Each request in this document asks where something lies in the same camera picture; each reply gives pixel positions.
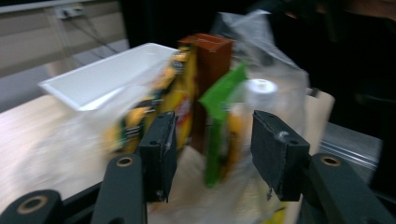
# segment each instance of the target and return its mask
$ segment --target white bottle cap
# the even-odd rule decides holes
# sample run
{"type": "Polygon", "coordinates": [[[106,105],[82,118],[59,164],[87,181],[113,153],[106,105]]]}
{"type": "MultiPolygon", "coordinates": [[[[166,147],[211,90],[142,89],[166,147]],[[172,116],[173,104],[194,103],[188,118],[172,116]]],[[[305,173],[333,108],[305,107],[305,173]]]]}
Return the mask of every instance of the white bottle cap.
{"type": "Polygon", "coordinates": [[[273,103],[277,85],[265,79],[250,79],[246,83],[246,102],[252,109],[271,106],[273,103]]]}

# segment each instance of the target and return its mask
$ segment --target dark background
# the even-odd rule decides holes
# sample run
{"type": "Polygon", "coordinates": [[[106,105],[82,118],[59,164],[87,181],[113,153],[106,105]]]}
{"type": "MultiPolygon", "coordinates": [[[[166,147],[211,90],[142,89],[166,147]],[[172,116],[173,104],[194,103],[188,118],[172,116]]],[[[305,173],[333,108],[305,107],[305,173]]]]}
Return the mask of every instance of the dark background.
{"type": "MultiPolygon", "coordinates": [[[[146,42],[176,47],[185,35],[208,33],[218,12],[245,14],[257,2],[120,0],[120,6],[131,47],[146,42]]],[[[284,8],[273,12],[269,20],[276,45],[308,72],[312,88],[335,98],[329,122],[379,137],[379,112],[358,104],[355,93],[366,78],[396,75],[392,22],[346,14],[340,30],[347,30],[348,36],[334,43],[325,15],[313,11],[312,18],[295,20],[284,8]]]]}

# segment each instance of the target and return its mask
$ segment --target cable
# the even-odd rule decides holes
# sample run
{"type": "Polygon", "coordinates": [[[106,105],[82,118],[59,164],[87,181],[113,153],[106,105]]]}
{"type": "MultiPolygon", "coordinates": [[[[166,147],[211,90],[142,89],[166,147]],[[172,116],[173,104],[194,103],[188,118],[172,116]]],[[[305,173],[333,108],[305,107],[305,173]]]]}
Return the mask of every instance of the cable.
{"type": "Polygon", "coordinates": [[[105,56],[102,56],[102,55],[99,55],[99,53],[96,53],[95,51],[92,51],[92,49],[90,49],[90,53],[93,55],[93,56],[96,56],[96,57],[98,57],[98,58],[100,58],[100,59],[104,59],[105,58],[105,56]]]}
{"type": "MultiPolygon", "coordinates": [[[[93,25],[93,23],[90,21],[90,19],[83,14],[82,17],[84,18],[85,22],[87,22],[88,26],[91,29],[91,32],[98,38],[101,39],[103,42],[106,42],[104,38],[101,37],[101,35],[99,34],[98,30],[95,28],[95,26],[93,25]]],[[[101,58],[104,59],[105,53],[103,52],[102,46],[98,48],[98,55],[101,55],[101,58]]]]}
{"type": "Polygon", "coordinates": [[[79,29],[82,33],[84,33],[85,35],[89,36],[90,38],[92,38],[94,41],[96,41],[97,43],[103,45],[104,47],[110,49],[113,53],[118,54],[119,52],[116,51],[115,49],[111,48],[107,43],[103,42],[102,40],[98,39],[96,36],[92,35],[91,33],[87,32],[86,30],[82,29],[79,25],[75,24],[72,20],[70,20],[70,16],[68,15],[67,11],[64,11],[64,15],[66,16],[66,20],[72,24],[74,27],[76,27],[77,29],[79,29]]]}
{"type": "Polygon", "coordinates": [[[73,59],[73,61],[75,62],[75,63],[77,63],[80,67],[81,66],[85,66],[85,65],[87,65],[87,64],[85,64],[84,62],[82,62],[80,59],[78,59],[78,58],[75,58],[75,57],[73,57],[73,56],[71,56],[71,58],[73,59]]]}

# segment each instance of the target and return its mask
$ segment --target brown box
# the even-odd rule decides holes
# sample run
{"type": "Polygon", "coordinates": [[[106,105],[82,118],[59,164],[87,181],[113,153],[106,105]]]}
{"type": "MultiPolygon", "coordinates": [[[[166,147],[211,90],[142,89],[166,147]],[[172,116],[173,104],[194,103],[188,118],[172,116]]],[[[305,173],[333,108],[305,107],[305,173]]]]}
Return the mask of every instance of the brown box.
{"type": "Polygon", "coordinates": [[[194,119],[191,146],[203,152],[206,112],[197,100],[230,70],[233,40],[217,35],[195,34],[179,40],[179,44],[197,46],[197,98],[193,102],[194,119]]]}

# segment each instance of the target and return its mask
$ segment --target power outlet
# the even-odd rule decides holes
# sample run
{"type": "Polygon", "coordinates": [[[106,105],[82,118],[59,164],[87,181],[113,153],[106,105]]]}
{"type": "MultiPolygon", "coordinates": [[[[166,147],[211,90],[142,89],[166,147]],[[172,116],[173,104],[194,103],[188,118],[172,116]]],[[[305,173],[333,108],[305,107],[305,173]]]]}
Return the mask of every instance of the power outlet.
{"type": "Polygon", "coordinates": [[[57,6],[54,9],[56,17],[61,20],[84,15],[84,7],[81,3],[57,6]]]}

